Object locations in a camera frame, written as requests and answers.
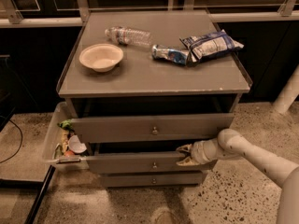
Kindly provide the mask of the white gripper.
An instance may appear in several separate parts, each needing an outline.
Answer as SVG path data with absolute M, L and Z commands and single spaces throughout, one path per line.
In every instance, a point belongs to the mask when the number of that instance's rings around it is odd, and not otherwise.
M 177 161 L 178 166 L 194 166 L 195 164 L 206 164 L 217 160 L 223 149 L 219 146 L 216 138 L 197 141 L 193 145 L 186 144 L 177 148 L 180 153 L 191 154 L 181 161 Z

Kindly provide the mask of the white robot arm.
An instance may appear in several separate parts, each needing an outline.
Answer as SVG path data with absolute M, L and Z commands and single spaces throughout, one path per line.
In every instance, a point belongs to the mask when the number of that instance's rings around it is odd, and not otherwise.
M 253 145 L 239 132 L 224 129 L 213 139 L 183 145 L 178 166 L 243 157 L 281 188 L 276 224 L 299 224 L 299 164 Z

